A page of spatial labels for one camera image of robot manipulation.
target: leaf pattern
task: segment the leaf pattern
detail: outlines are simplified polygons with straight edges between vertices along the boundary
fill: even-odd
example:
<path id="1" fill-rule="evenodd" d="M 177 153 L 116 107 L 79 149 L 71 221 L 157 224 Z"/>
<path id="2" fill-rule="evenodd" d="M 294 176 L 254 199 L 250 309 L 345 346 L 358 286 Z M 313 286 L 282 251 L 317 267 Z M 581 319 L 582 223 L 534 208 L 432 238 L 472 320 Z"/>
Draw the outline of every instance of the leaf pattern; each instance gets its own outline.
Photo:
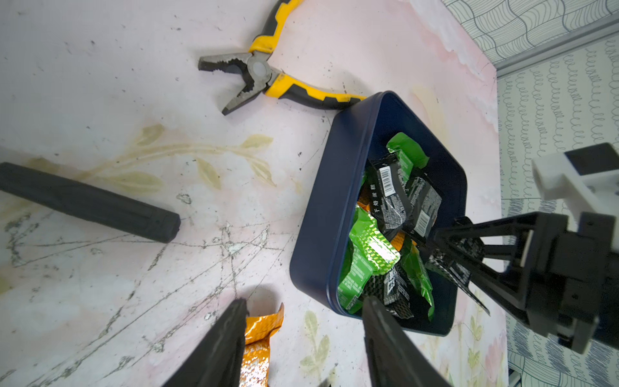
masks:
<path id="1" fill-rule="evenodd" d="M 254 159 L 249 162 L 249 166 L 251 167 L 251 170 L 254 171 L 254 174 L 257 178 L 267 183 L 268 185 L 271 185 L 273 187 L 277 186 L 275 183 L 273 183 L 273 180 L 271 178 L 271 170 L 267 162 Z"/>
<path id="2" fill-rule="evenodd" d="M 222 183 L 219 180 L 219 175 L 217 174 L 215 168 L 203 159 L 197 158 L 196 161 L 197 170 L 202 180 L 204 180 L 204 182 L 210 187 L 222 189 Z"/>
<path id="3" fill-rule="evenodd" d="M 311 310 L 305 312 L 305 334 L 311 342 L 316 340 L 316 333 L 318 332 L 318 320 L 316 314 Z"/>
<path id="4" fill-rule="evenodd" d="M 165 128 L 161 124 L 155 124 L 142 128 L 142 135 L 137 139 L 136 145 L 141 147 L 151 145 L 153 142 L 157 141 L 159 137 L 161 137 L 164 130 Z"/>
<path id="5" fill-rule="evenodd" d="M 315 355 L 316 365 L 322 367 L 324 361 L 327 360 L 327 356 L 329 356 L 329 336 L 325 335 L 320 340 L 320 344 L 318 344 L 318 350 Z"/>
<path id="6" fill-rule="evenodd" d="M 146 172 L 126 172 L 105 180 L 123 191 L 134 194 L 155 193 L 163 187 L 160 178 Z"/>
<path id="7" fill-rule="evenodd" d="M 269 146 L 271 142 L 273 142 L 273 137 L 265 136 L 263 134 L 252 134 L 250 137 L 247 137 L 247 140 L 245 140 L 244 143 L 241 144 L 241 148 L 258 150 Z"/>
<path id="8" fill-rule="evenodd" d="M 479 356 L 480 356 L 479 351 L 474 352 L 471 348 L 469 348 L 469 358 L 467 361 L 469 363 L 469 367 L 471 368 L 471 370 L 475 368 L 475 366 L 479 363 Z"/>
<path id="9" fill-rule="evenodd" d="M 482 339 L 483 326 L 478 325 L 473 316 L 470 317 L 470 330 L 473 332 L 473 337 L 475 338 L 476 341 L 479 341 Z"/>
<path id="10" fill-rule="evenodd" d="M 316 319 L 316 314 L 311 310 L 308 310 L 305 313 L 305 334 L 307 335 L 309 341 L 312 343 L 312 354 L 306 356 L 301 360 L 300 365 L 307 374 L 315 374 L 319 381 L 321 379 L 322 368 L 324 367 L 324 362 L 327 360 L 329 356 L 329 349 L 331 346 L 329 336 L 324 335 L 320 340 L 318 346 L 316 345 L 316 335 L 318 333 L 318 320 Z M 329 372 L 329 378 L 331 376 L 335 377 L 335 368 L 333 368 Z"/>
<path id="11" fill-rule="evenodd" d="M 53 163 L 44 157 L 36 157 L 34 159 L 30 159 L 26 161 L 24 166 L 47 173 L 56 173 L 60 169 L 60 165 Z"/>
<path id="12" fill-rule="evenodd" d="M 305 368 L 314 368 L 316 365 L 314 364 L 314 358 L 312 356 L 306 356 L 300 362 L 301 367 Z"/>

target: blue plastic box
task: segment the blue plastic box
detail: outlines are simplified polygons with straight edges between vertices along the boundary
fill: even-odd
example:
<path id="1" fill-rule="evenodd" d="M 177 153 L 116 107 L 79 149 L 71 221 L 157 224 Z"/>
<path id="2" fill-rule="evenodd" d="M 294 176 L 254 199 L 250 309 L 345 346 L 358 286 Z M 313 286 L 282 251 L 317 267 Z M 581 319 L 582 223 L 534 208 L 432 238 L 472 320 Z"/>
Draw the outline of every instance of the blue plastic box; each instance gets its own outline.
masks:
<path id="1" fill-rule="evenodd" d="M 340 315 L 354 318 L 361 315 L 350 315 L 340 306 L 337 285 L 365 163 L 368 158 L 387 155 L 387 141 L 398 132 L 417 141 L 429 156 L 430 161 L 423 170 L 443 194 L 433 229 L 449 227 L 454 218 L 464 216 L 467 192 L 464 170 L 394 92 L 374 94 L 338 113 L 292 254 L 290 277 L 300 291 Z M 415 317 L 398 321 L 409 331 L 445 336 L 454 321 L 457 287 L 434 272 L 429 275 L 434 288 L 433 321 L 424 315 L 427 302 L 416 294 L 411 294 Z"/>

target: pliers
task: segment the pliers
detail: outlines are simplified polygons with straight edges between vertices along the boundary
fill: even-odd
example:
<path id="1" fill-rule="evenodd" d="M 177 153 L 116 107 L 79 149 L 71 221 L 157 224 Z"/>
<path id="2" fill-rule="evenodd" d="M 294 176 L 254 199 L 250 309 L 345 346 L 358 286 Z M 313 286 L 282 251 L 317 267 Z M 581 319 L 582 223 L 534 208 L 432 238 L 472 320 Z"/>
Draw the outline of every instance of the pliers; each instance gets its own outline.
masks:
<path id="1" fill-rule="evenodd" d="M 288 15 L 302 2 L 303 0 L 278 0 L 262 33 L 254 39 L 248 53 L 200 58 L 197 65 L 199 70 L 221 70 L 240 74 L 245 81 L 243 90 L 223 108 L 224 115 L 254 100 L 260 92 L 269 97 L 287 98 L 317 109 L 344 109 L 365 99 L 360 95 L 323 92 L 270 67 L 267 63 L 279 42 Z"/>

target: shiny foil wrapper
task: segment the shiny foil wrapper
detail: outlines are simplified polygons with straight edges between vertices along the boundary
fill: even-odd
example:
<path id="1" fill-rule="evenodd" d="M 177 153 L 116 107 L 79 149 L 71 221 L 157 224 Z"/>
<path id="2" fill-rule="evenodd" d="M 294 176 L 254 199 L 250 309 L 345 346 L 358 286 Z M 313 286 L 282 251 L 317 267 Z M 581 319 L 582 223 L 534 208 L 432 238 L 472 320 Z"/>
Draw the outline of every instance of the shiny foil wrapper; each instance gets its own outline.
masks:
<path id="1" fill-rule="evenodd" d="M 282 327 L 283 321 L 283 304 L 274 315 L 247 317 L 240 387 L 267 387 L 271 358 L 269 340 Z"/>

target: patterned wall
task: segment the patterned wall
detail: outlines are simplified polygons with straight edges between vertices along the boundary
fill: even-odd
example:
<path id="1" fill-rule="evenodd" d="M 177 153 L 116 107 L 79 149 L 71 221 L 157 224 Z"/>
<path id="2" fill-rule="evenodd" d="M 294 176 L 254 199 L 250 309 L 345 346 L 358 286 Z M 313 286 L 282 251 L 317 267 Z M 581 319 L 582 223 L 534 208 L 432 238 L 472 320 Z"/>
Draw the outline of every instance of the patterned wall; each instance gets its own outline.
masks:
<path id="1" fill-rule="evenodd" d="M 540 200 L 531 159 L 601 142 L 619 149 L 619 36 L 500 79 L 498 103 L 503 216 L 570 215 L 563 201 Z M 619 351 L 596 342 L 578 355 L 508 317 L 508 350 L 523 386 L 619 386 Z"/>
<path id="2" fill-rule="evenodd" d="M 443 0 L 494 64 L 619 11 L 619 0 Z"/>

